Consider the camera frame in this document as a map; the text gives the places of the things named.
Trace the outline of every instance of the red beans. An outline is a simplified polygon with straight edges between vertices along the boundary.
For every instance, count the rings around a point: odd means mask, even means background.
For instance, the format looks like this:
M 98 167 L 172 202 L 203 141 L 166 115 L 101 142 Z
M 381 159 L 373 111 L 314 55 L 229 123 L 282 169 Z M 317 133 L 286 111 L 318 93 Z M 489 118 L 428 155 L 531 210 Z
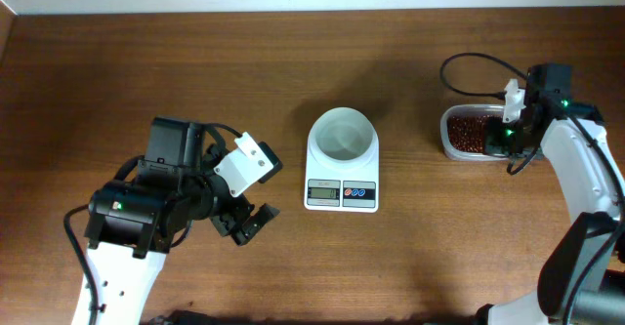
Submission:
M 484 153 L 484 130 L 492 115 L 459 117 L 447 119 L 447 135 L 454 148 L 471 153 Z

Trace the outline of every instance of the robotic arm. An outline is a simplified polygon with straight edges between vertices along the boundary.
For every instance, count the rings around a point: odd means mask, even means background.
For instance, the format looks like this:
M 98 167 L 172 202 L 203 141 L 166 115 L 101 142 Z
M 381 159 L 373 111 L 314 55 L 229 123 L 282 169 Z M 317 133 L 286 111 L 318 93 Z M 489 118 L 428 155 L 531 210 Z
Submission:
M 537 290 L 508 304 L 484 306 L 477 314 L 478 324 L 625 323 L 625 273 L 606 271 L 614 244 L 623 234 L 625 182 L 607 147 L 601 115 L 593 106 L 573 102 L 570 74 L 567 65 L 532 67 L 519 118 L 488 128 L 499 132 L 503 126 L 510 129 L 508 134 L 519 134 L 499 143 L 501 136 L 486 135 L 490 148 L 503 154 L 523 156 L 542 150 L 560 181 L 572 226 L 543 266 Z M 511 103 L 512 98 L 506 97 L 507 110 L 514 110 Z M 538 140 L 539 147 L 530 154 L 524 145 L 516 146 Z
M 216 127 L 237 136 L 237 149 L 226 149 Z M 215 143 L 202 155 L 205 133 Z M 135 168 L 137 175 L 126 181 Z M 254 205 L 242 193 L 281 168 L 269 146 L 247 133 L 155 118 L 146 155 L 129 160 L 91 198 L 88 268 L 72 324 L 138 324 L 166 255 L 193 221 L 209 219 L 220 235 L 247 244 L 279 211 L 265 204 L 252 216 Z

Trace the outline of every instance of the wood grain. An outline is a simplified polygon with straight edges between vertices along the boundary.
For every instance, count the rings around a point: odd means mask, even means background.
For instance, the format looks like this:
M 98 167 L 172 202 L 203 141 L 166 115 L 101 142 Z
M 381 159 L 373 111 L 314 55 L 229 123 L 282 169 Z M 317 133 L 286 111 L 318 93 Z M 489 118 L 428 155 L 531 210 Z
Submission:
M 15 14 L 13 14 L 11 9 L 0 0 L 0 64 L 2 64 L 4 48 L 11 32 L 14 17 Z
M 282 214 L 242 248 L 197 223 L 144 320 L 425 319 L 521 296 L 567 230 L 558 181 L 547 162 L 510 178 L 504 163 L 446 159 L 444 110 L 487 101 L 444 90 L 438 67 L 466 51 L 573 64 L 574 92 L 602 110 L 622 167 L 624 35 L 624 8 L 18 17 L 0 69 L 4 322 L 69 323 L 81 271 L 63 214 L 145 151 L 158 114 L 268 142 L 284 170 L 248 197 Z M 449 74 L 475 91 L 510 77 L 481 61 Z M 335 106 L 361 110 L 380 137 L 376 214 L 303 207 L 307 133 Z

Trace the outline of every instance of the digital scale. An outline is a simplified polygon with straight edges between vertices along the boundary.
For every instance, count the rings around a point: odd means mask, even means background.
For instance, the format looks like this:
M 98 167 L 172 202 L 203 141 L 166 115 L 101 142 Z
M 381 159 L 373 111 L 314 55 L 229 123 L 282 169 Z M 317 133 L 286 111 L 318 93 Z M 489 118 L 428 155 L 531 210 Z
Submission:
M 304 206 L 376 212 L 379 151 L 378 135 L 362 113 L 346 107 L 325 112 L 309 133 Z

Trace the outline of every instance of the clear plastic box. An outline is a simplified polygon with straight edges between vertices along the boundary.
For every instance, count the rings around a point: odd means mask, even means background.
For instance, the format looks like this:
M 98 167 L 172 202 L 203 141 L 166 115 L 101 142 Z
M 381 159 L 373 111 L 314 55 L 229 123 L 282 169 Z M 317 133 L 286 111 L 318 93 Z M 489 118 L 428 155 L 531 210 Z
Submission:
M 482 115 L 504 115 L 503 105 L 492 104 L 464 104 L 452 106 L 440 118 L 440 138 L 442 139 L 442 146 L 445 150 L 445 155 L 452 160 L 460 161 L 496 161 L 506 160 L 506 157 L 496 157 L 485 155 L 481 153 L 471 153 L 462 150 L 458 150 L 451 145 L 449 141 L 449 135 L 447 134 L 447 119 L 452 116 L 469 117 L 469 116 L 482 116 Z

